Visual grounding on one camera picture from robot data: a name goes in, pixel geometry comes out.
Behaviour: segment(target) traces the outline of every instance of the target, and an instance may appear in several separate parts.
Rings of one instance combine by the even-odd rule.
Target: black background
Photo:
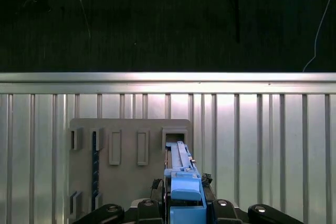
[[[47,0],[51,12],[0,0],[0,71],[300,72],[328,0]],[[336,70],[336,0],[308,72]]]

